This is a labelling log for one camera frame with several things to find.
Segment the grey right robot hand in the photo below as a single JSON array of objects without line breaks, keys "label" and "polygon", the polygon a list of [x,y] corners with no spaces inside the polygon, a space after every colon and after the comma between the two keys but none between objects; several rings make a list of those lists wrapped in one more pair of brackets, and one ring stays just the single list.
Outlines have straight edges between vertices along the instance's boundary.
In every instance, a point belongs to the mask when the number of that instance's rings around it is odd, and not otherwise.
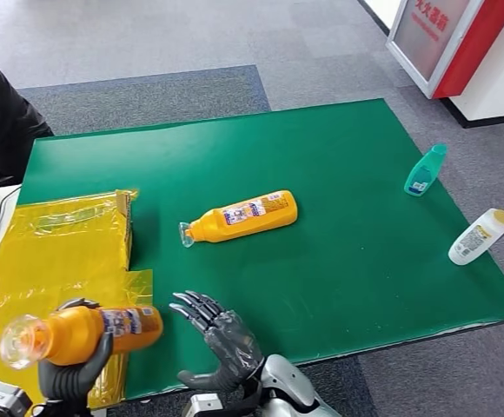
[{"label": "grey right robot hand", "polygon": [[195,374],[181,370],[177,378],[195,390],[233,392],[253,376],[264,361],[255,336],[232,309],[209,295],[191,290],[175,293],[172,311],[190,322],[218,359],[214,372]]}]

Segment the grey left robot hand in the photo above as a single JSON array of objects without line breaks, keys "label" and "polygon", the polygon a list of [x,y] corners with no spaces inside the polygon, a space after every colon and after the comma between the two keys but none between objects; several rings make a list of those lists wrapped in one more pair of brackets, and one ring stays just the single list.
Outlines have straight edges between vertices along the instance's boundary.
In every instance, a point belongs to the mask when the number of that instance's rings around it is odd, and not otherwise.
[{"label": "grey left robot hand", "polygon": [[90,416],[88,395],[113,353],[113,335],[104,333],[88,361],[58,366],[38,363],[38,385],[45,398],[33,409],[33,416]]}]

